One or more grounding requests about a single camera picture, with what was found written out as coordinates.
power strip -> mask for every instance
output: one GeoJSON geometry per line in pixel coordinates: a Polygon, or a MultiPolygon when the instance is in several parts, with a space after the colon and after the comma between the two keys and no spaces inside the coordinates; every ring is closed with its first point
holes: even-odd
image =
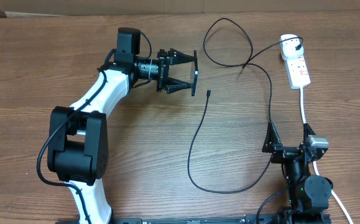
{"type": "MultiPolygon", "coordinates": [[[[293,34],[285,34],[280,37],[280,40],[286,40],[292,37],[297,37],[293,34]]],[[[299,89],[306,87],[311,83],[310,75],[308,74],[307,65],[304,59],[304,47],[296,50],[296,46],[300,44],[298,39],[292,39],[280,43],[280,54],[285,60],[285,68],[291,89],[299,89]]]]}

wooden surface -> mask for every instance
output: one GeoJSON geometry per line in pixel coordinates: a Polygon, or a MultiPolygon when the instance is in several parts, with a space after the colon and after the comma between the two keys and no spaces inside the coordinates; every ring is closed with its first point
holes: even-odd
{"type": "MultiPolygon", "coordinates": [[[[96,16],[0,19],[0,223],[53,223],[78,212],[68,189],[43,184],[35,171],[48,136],[51,110],[69,106],[97,78],[118,27],[142,29],[158,49],[198,50],[200,79],[195,97],[155,92],[155,84],[132,90],[108,119],[109,165],[105,194],[116,217],[229,217],[256,213],[285,186],[273,164],[251,190],[216,195],[196,189],[187,176],[190,142],[211,89],[203,127],[194,144],[191,172],[203,187],[238,189],[253,182],[269,155],[261,153],[267,126],[269,83],[254,67],[222,68],[201,50],[209,26],[229,17],[250,35],[255,51],[296,33],[304,38],[312,84],[305,89],[307,121],[330,142],[318,161],[355,223],[360,223],[360,11],[241,13],[179,16],[96,16]]],[[[208,42],[212,57],[242,63],[249,46],[240,31],[223,22],[208,42]]],[[[147,44],[142,40],[142,54],[147,44]]],[[[272,119],[284,144],[302,140],[297,90],[289,88],[275,47],[254,59],[274,84],[272,119]]],[[[189,65],[170,75],[188,79],[189,65]]],[[[46,178],[56,175],[42,164],[46,178]]],[[[285,196],[264,213],[287,205],[285,196]]],[[[332,198],[333,223],[346,223],[332,198]]]]}

wood grain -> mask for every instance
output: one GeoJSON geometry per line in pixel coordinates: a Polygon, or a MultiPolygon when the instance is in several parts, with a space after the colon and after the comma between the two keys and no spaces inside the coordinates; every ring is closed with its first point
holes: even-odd
{"type": "MultiPolygon", "coordinates": [[[[335,192],[355,223],[360,223],[360,11],[268,12],[204,15],[93,16],[0,19],[0,223],[53,223],[77,217],[68,189],[43,184],[35,172],[37,154],[48,133],[51,110],[78,100],[95,82],[99,67],[116,46],[118,27],[145,32],[154,48],[197,49],[200,79],[189,91],[156,93],[153,84],[132,90],[108,119],[109,165],[104,176],[116,217],[229,217],[256,213],[284,186],[271,165],[251,190],[235,195],[208,194],[187,176],[187,154],[211,89],[203,127],[195,141],[191,170],[203,187],[238,189],[262,172],[269,83],[258,69],[222,68],[201,50],[207,28],[229,17],[245,28],[257,52],[282,34],[305,40],[312,84],[305,89],[307,120],[330,141],[318,162],[335,183],[335,192]]],[[[208,42],[212,57],[242,63],[250,48],[241,33],[223,22],[208,42]]],[[[142,54],[148,51],[142,41],[142,54]]],[[[279,48],[254,59],[272,77],[272,119],[286,145],[302,139],[298,91],[291,90],[279,48]]],[[[173,77],[187,79],[188,65],[173,77]]],[[[48,179],[56,175],[42,171],[48,179]]],[[[286,197],[263,212],[287,205],[286,197]]],[[[346,223],[331,199],[333,223],[346,223]]]]}

white cable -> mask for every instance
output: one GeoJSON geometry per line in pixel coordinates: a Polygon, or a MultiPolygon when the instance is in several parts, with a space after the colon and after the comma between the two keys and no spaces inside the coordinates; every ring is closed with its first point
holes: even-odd
{"type": "MultiPolygon", "coordinates": [[[[316,161],[313,161],[312,162],[312,165],[314,166],[314,171],[315,171],[315,174],[316,175],[319,175],[319,172],[318,172],[318,167],[316,166],[316,161]]],[[[346,215],[347,217],[347,220],[349,222],[349,224],[354,224],[351,217],[349,216],[347,210],[346,210],[346,207],[344,207],[343,203],[341,203],[341,200],[339,197],[337,197],[336,193],[332,190],[331,191],[331,194],[333,195],[333,197],[336,199],[337,203],[339,203],[340,205],[340,208],[342,209],[342,211],[344,212],[344,214],[346,215]]]]}
{"type": "Polygon", "coordinates": [[[305,114],[304,114],[304,94],[303,94],[303,87],[300,87],[300,110],[302,112],[302,120],[303,120],[303,124],[305,124],[307,121],[305,119],[305,114]]]}
{"type": "MultiPolygon", "coordinates": [[[[304,113],[304,95],[303,95],[303,87],[300,87],[300,111],[302,113],[302,120],[303,120],[303,124],[307,123],[306,119],[305,119],[305,113],[304,113]]],[[[312,165],[314,166],[314,171],[316,175],[320,175],[318,172],[318,166],[316,165],[316,161],[312,162],[312,165]]],[[[340,205],[340,208],[342,209],[342,211],[344,212],[344,214],[347,217],[347,220],[349,222],[349,224],[354,224],[351,217],[349,216],[346,207],[344,207],[343,203],[341,203],[341,200],[339,197],[337,197],[336,193],[332,190],[331,194],[333,195],[333,197],[336,199],[337,203],[340,205]]]]}

robotic arm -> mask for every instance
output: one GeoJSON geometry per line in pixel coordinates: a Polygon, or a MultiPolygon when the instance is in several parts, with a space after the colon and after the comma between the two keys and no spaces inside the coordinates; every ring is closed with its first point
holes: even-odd
{"type": "Polygon", "coordinates": [[[141,32],[132,28],[119,28],[118,49],[113,49],[114,61],[101,67],[99,78],[90,90],[69,108],[57,106],[50,117],[50,135],[64,123],[68,117],[80,108],[103,85],[95,98],[75,114],[65,128],[60,128],[48,146],[48,169],[56,172],[58,178],[81,189],[89,217],[85,217],[82,202],[77,191],[70,188],[79,210],[80,219],[75,223],[107,224],[113,219],[108,205],[102,176],[108,164],[108,134],[106,119],[112,113],[119,100],[125,97],[138,79],[157,82],[157,91],[174,93],[190,88],[195,95],[198,79],[196,50],[194,55],[185,55],[177,50],[160,50],[156,59],[138,57],[141,32]],[[192,63],[192,83],[168,76],[170,65],[192,63]],[[84,142],[69,141],[67,135],[85,135],[84,142]]]}

